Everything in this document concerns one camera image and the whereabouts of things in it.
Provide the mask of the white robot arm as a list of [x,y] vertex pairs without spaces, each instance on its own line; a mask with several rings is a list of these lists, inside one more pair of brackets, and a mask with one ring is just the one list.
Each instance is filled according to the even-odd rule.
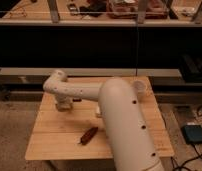
[[97,101],[117,171],[164,171],[130,83],[114,77],[102,83],[69,83],[55,70],[43,84],[59,103],[74,97]]

